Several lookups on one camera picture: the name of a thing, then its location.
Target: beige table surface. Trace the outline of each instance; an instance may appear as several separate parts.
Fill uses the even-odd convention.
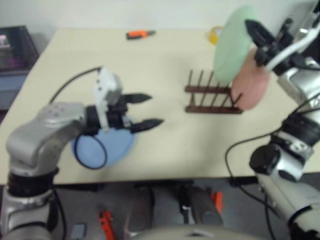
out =
[[[224,152],[228,146],[278,128],[296,107],[272,76],[263,101],[253,110],[241,115],[187,114],[184,108],[190,95],[184,87],[190,69],[195,74],[204,69],[205,84],[213,67],[215,47],[206,40],[206,31],[163,29],[136,41],[125,40],[125,33],[121,29],[61,29],[55,34],[0,126],[0,184],[6,182],[9,169],[5,147],[9,134],[33,119],[70,77],[95,66],[106,66],[118,74],[124,93],[153,96],[129,107],[132,119],[161,118],[165,122],[139,134],[133,150],[122,161],[100,170],[80,166],[67,145],[58,164],[57,184],[226,177]],[[69,85],[58,101],[93,104],[96,77],[91,73]],[[246,143],[231,152],[235,175],[254,174],[249,167],[251,153],[268,140]],[[319,149],[318,144],[306,172],[320,170]]]

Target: white cable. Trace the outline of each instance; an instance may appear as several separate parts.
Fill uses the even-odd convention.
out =
[[[309,45],[316,37],[318,36],[320,32],[320,23],[317,25],[316,28],[311,28],[308,31],[308,34],[302,38],[301,40],[291,44],[290,46],[286,47],[284,50],[282,50],[278,55],[276,55],[274,58],[272,58],[268,64],[265,66],[265,69],[268,73],[272,72],[273,69],[281,63],[283,60],[285,60],[287,57],[289,57],[291,54],[298,51],[300,48]]]

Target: orange tool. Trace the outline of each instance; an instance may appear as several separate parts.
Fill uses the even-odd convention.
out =
[[[141,39],[146,38],[150,35],[156,34],[156,31],[146,31],[146,30],[139,30],[139,31],[130,31],[126,34],[127,40],[133,40],[133,39]]]
[[[104,232],[104,235],[106,237],[106,240],[116,240],[114,231],[111,226],[111,221],[112,221],[112,215],[111,212],[109,211],[101,211],[99,213],[99,221],[101,224],[101,229]]]
[[[217,191],[211,195],[211,199],[212,199],[212,201],[215,205],[215,208],[219,214],[222,214],[222,210],[224,208],[223,197],[224,197],[223,193],[219,192],[219,191]]]

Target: wall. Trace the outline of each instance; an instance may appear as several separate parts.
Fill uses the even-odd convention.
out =
[[[44,50],[58,28],[201,28],[223,25],[237,7],[254,5],[276,33],[291,15],[296,26],[317,0],[0,0],[0,27],[26,25]]]

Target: yellow tape roll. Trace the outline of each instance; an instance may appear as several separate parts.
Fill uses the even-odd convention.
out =
[[[223,30],[222,26],[215,26],[209,32],[209,41],[210,43],[217,45],[219,36]]]

